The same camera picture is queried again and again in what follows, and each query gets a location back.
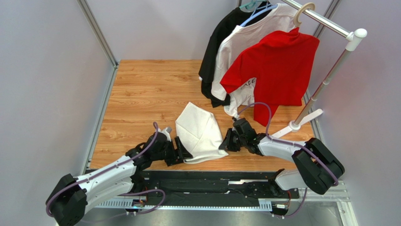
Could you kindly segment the white cloth napkin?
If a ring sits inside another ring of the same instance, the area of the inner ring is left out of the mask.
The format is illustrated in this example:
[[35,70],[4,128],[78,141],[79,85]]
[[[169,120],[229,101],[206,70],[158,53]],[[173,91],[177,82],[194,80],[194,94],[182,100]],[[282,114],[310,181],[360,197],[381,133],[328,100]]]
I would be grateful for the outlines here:
[[189,102],[175,121],[176,134],[192,158],[187,164],[198,164],[228,156],[219,146],[223,142],[220,127],[213,113]]

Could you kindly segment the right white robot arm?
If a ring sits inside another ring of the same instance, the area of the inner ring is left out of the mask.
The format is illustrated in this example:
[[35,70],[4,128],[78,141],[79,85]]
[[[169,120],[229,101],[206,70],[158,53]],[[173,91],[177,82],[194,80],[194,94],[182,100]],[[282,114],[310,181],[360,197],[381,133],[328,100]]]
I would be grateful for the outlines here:
[[275,138],[266,133],[256,133],[250,123],[242,118],[234,120],[219,149],[237,152],[241,148],[252,154],[272,156],[290,161],[294,170],[279,170],[274,182],[282,190],[309,188],[317,194],[325,194],[338,185],[345,168],[334,154],[317,138],[307,141],[291,141]]

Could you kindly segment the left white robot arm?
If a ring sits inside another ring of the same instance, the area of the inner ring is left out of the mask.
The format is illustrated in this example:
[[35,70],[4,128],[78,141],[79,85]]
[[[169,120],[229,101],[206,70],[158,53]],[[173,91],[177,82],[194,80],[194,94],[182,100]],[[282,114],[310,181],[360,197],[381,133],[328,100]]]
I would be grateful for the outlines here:
[[171,166],[191,158],[179,137],[172,140],[167,132],[155,132],[147,142],[101,169],[81,176],[63,176],[46,200],[46,213],[60,226],[73,226],[92,208],[116,196],[163,194],[158,188],[146,189],[141,172],[153,161]]

